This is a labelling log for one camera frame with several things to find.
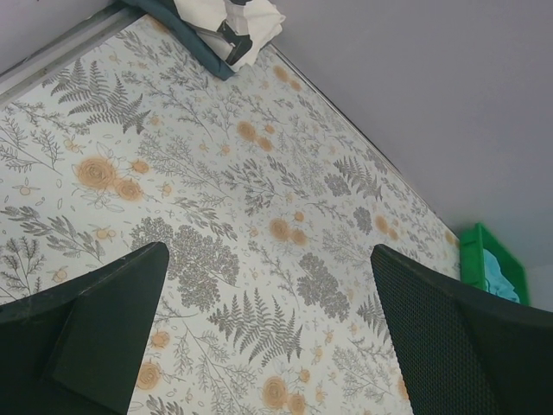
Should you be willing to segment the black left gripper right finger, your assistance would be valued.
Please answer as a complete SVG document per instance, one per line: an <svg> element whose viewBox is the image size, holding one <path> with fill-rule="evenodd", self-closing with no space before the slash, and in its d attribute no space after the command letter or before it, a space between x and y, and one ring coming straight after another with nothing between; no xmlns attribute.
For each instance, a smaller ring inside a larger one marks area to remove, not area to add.
<svg viewBox="0 0 553 415"><path fill-rule="evenodd" d="M550 414L552 315L373 248L378 297L415 414Z"/></svg>

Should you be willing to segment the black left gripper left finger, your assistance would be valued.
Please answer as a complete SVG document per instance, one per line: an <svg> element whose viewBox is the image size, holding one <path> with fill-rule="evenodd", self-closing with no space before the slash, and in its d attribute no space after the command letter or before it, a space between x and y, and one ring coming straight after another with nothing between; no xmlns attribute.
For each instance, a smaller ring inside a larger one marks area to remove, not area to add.
<svg viewBox="0 0 553 415"><path fill-rule="evenodd" d="M3 414L125 414L168 269L162 242L1 307Z"/></svg>

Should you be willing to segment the white t shirt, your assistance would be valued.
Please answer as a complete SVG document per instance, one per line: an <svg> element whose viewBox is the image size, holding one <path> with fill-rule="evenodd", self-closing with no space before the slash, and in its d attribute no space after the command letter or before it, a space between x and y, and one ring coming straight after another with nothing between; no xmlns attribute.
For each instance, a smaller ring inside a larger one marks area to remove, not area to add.
<svg viewBox="0 0 553 415"><path fill-rule="evenodd" d="M252 66L285 15L267 0L175 0L177 13L234 72Z"/></svg>

